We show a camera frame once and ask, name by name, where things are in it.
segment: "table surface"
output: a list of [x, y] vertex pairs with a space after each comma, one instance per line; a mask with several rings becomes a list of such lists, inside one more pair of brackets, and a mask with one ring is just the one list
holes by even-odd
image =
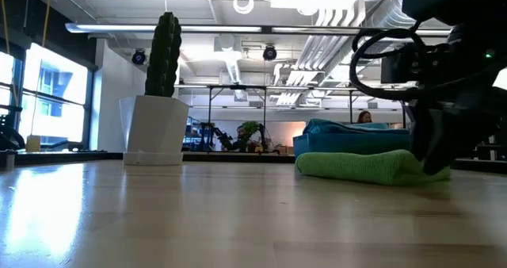
[[393, 188], [291, 164], [0, 174], [0, 267], [506, 267], [507, 178]]

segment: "green microfiber cloth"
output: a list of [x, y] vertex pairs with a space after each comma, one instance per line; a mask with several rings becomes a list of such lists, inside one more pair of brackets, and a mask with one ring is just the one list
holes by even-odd
[[297, 170], [306, 176], [370, 182], [388, 186], [411, 186], [447, 180], [449, 167], [433, 176], [406, 150], [374, 155], [352, 153], [305, 153], [295, 161]]

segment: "window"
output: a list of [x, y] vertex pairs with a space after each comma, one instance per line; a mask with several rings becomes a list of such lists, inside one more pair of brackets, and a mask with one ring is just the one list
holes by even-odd
[[10, 84], [13, 81], [14, 57], [0, 52], [0, 82]]
[[[13, 81], [14, 57], [0, 52], [0, 82], [10, 84]], [[0, 89], [0, 105], [10, 104], [10, 89], [3, 86]], [[7, 109], [0, 109], [0, 114], [7, 114]]]
[[26, 90], [50, 94], [84, 105], [88, 69], [37, 44], [26, 52]]
[[86, 67], [32, 44], [26, 52], [19, 133], [41, 136], [43, 145], [81, 142], [88, 73]]

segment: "potted plant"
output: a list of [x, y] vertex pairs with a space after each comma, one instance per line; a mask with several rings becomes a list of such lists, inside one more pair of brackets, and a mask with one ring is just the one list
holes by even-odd
[[145, 94], [120, 100], [125, 165], [179, 165], [189, 107], [172, 98], [181, 26], [172, 13], [158, 20], [151, 44]]

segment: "person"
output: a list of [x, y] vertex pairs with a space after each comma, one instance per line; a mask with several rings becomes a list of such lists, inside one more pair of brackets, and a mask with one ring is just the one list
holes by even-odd
[[357, 117], [357, 123], [370, 123], [372, 121], [372, 114], [367, 111], [363, 110], [361, 113], [359, 113], [359, 116]]
[[254, 152], [255, 147], [258, 146], [258, 143], [250, 140], [250, 136], [246, 135], [246, 131], [242, 125], [239, 125], [238, 128], [236, 128], [236, 132], [238, 133], [238, 141], [235, 141], [232, 144], [232, 147], [226, 148], [226, 150], [227, 151], [238, 150], [240, 152]]

